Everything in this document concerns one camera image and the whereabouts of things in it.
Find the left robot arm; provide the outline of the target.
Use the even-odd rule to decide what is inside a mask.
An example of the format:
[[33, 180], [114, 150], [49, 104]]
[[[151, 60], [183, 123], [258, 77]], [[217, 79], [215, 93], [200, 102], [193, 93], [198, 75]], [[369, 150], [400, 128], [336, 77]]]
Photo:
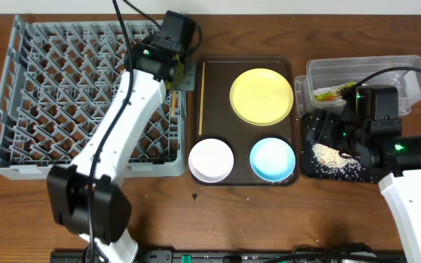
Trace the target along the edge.
[[47, 188], [54, 221], [88, 241], [83, 262], [133, 262], [138, 244], [127, 229], [132, 206], [121, 191], [131, 154], [166, 91], [182, 83], [201, 29], [168, 11], [158, 34], [126, 46], [120, 85], [93, 137], [68, 167], [53, 166]]

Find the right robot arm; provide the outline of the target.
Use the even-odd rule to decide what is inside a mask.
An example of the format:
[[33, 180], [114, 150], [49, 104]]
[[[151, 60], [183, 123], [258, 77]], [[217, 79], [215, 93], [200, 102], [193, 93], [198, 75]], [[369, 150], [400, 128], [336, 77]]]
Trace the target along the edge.
[[305, 114], [305, 139], [351, 156], [379, 185], [408, 262], [421, 262], [421, 137], [402, 135], [398, 90], [390, 85], [348, 88], [342, 113]]

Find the green orange snack wrapper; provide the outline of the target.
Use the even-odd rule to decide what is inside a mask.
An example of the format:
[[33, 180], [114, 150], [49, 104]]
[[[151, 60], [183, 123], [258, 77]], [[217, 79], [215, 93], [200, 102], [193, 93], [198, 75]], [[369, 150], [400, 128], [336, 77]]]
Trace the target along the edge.
[[344, 91], [352, 87], [354, 84], [355, 82], [350, 81], [341, 85], [313, 90], [314, 98], [320, 102], [335, 101], [341, 98]]

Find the light blue bowl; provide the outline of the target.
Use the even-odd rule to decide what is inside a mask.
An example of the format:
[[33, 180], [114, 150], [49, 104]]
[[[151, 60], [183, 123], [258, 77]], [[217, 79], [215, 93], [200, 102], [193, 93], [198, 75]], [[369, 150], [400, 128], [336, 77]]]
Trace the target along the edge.
[[250, 151], [250, 166], [262, 180], [275, 183], [290, 178], [295, 171], [295, 152], [288, 142], [275, 137], [258, 141]]

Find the pink white bowl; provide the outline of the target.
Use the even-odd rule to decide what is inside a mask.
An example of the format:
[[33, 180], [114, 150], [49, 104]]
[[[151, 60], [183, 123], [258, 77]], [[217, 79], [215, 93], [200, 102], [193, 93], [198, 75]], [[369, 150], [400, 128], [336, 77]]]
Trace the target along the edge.
[[196, 179], [203, 183], [217, 183], [232, 171], [234, 155], [222, 140], [205, 139], [190, 151], [188, 165]]

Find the white napkin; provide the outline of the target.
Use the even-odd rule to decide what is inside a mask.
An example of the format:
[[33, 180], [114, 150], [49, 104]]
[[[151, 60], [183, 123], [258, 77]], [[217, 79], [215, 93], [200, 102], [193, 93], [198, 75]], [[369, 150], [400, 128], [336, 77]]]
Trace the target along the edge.
[[346, 101], [342, 98], [344, 87], [341, 85], [329, 88], [320, 88], [313, 91], [314, 98], [318, 102], [332, 102], [334, 104], [345, 104]]

